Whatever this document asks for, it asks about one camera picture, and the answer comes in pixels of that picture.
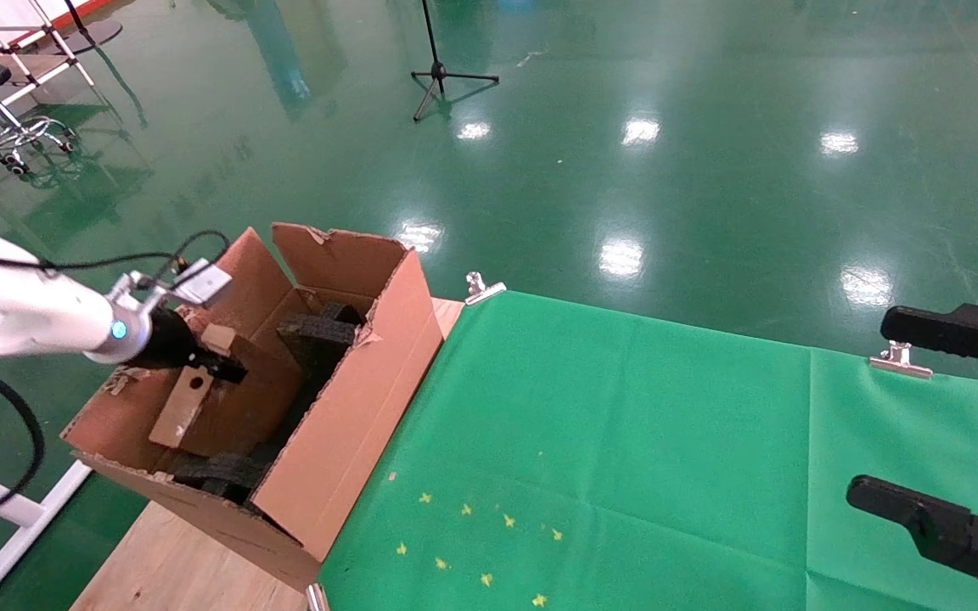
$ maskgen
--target chrome stool base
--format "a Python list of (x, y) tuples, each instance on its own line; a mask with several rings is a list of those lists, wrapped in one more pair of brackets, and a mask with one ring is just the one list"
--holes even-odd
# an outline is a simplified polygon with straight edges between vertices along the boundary
[[(22, 177), (30, 171), (30, 167), (25, 163), (25, 156), (20, 152), (26, 144), (40, 150), (43, 148), (42, 140), (48, 140), (65, 154), (74, 152), (74, 144), (70, 140), (76, 138), (77, 134), (62, 121), (47, 116), (36, 116), (22, 123), (0, 102), (0, 123), (4, 126), (3, 131), (0, 132), (0, 163), (17, 177)], [(52, 134), (52, 129), (59, 135)]]

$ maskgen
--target cardboard box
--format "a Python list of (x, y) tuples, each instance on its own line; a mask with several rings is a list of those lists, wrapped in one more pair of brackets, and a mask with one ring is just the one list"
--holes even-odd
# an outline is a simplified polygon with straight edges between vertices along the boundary
[[(368, 323), (249, 499), (266, 518), (171, 480), (186, 452), (155, 444), (149, 436), (179, 371), (150, 371), (125, 384), (106, 384), (62, 437), (94, 471), (162, 504), (303, 591), (410, 405), (442, 336), (416, 252), (363, 233), (323, 233), (280, 223), (272, 230), (298, 286), (248, 229), (217, 263), (233, 276), (225, 297), (213, 309), (187, 314), (196, 333), (210, 323), (234, 328), (295, 367), (275, 332), (285, 317), (338, 300), (357, 308)], [(267, 398), (260, 395), (259, 401)]]

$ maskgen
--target white metal frame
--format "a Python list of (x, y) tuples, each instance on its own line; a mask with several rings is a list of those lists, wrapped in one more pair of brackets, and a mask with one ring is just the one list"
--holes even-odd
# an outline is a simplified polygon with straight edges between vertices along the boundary
[(27, 85), (24, 85), (21, 89), (17, 90), (17, 92), (10, 94), (7, 99), (1, 100), (3, 101), (3, 105), (8, 107), (13, 102), (26, 96), (26, 94), (34, 92), (34, 90), (36, 90), (36, 88), (40, 85), (43, 85), (44, 82), (51, 81), (55, 76), (65, 73), (66, 69), (69, 69), (71, 65), (77, 68), (78, 72), (81, 73), (82, 78), (85, 78), (86, 84), (88, 84), (90, 87), (96, 88), (96, 84), (94, 84), (93, 79), (89, 77), (89, 73), (86, 72), (85, 67), (82, 67), (82, 63), (78, 61), (78, 58), (76, 55), (74, 55), (74, 52), (70, 50), (70, 47), (66, 46), (66, 41), (63, 40), (63, 37), (59, 35), (57, 30), (55, 30), (55, 27), (51, 23), (50, 17), (48, 17), (48, 13), (44, 12), (43, 8), (40, 7), (40, 4), (36, 0), (27, 1), (28, 4), (30, 4), (32, 11), (36, 13), (40, 22), (42, 23), (39, 25), (0, 25), (0, 31), (30, 32), (30, 35), (20, 40), (19, 47), (31, 45), (33, 42), (37, 42), (37, 40), (44, 38), (44, 36), (50, 35), (51, 39), (55, 42), (55, 46), (59, 47), (59, 50), (61, 50), (65, 55), (65, 59), (63, 59), (62, 64), (55, 66), (54, 69), (51, 69), (47, 74), (40, 77), (32, 76), (31, 71), (28, 70), (28, 67), (22, 61), (20, 55), (11, 50), (10, 42), (8, 42), (8, 40), (3, 38), (3, 35), (0, 34), (0, 54), (8, 55), (17, 65), (17, 70), (20, 70), (20, 73), (25, 75), (28, 80)]
[[(58, 484), (55, 484), (43, 497), (42, 502), (34, 502), (27, 496), (15, 496), (0, 507), (0, 518), (8, 519), (19, 526), (10, 537), (10, 541), (0, 549), (0, 583), (3, 583), (5, 576), (10, 573), (25, 552), (28, 552), (28, 548), (36, 542), (40, 533), (47, 528), (82, 482), (85, 482), (90, 472), (92, 470), (89, 467), (74, 461), (74, 464), (70, 465), (59, 479)], [(0, 496), (5, 494), (5, 491), (7, 488), (0, 484)]]

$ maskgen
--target metal clip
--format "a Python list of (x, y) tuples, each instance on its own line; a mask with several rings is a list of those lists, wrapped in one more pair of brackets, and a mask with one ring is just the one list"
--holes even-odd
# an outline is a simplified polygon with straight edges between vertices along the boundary
[(903, 341), (889, 340), (889, 349), (881, 351), (881, 356), (871, 356), (870, 366), (880, 370), (911, 375), (912, 378), (930, 379), (934, 371), (927, 367), (912, 364), (912, 345)]
[(504, 283), (494, 283), (494, 285), (487, 287), (485, 281), (481, 279), (481, 274), (477, 272), (466, 274), (466, 286), (469, 287), (470, 292), (470, 296), (466, 298), (467, 306), (476, 306), (478, 303), (493, 297), (493, 295), (501, 294), (505, 290), (508, 290), (508, 287), (505, 287)]
[(323, 584), (311, 584), (307, 587), (307, 611), (330, 611), (327, 603), (327, 592)]

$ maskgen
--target stool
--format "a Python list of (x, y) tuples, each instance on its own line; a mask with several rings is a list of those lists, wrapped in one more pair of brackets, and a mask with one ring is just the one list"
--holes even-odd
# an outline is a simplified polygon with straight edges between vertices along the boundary
[[(10, 81), (10, 69), (0, 65), (0, 86), (6, 81)], [(32, 144), (32, 147), (39, 149), (42, 147), (40, 139), (44, 138), (54, 143), (55, 146), (59, 147), (59, 150), (66, 154), (74, 152), (74, 144), (69, 142), (75, 136), (73, 129), (55, 119), (49, 119), (47, 116), (32, 117), (32, 119), (22, 123), (10, 112), (10, 109), (5, 107), (3, 102), (0, 102), (0, 125), (4, 127), (3, 131), (0, 132), (0, 163), (7, 166), (7, 170), (19, 175), (19, 177), (30, 170), (23, 156), (17, 151), (25, 144)], [(59, 139), (49, 134), (48, 129), (51, 127), (59, 129), (63, 138)]]

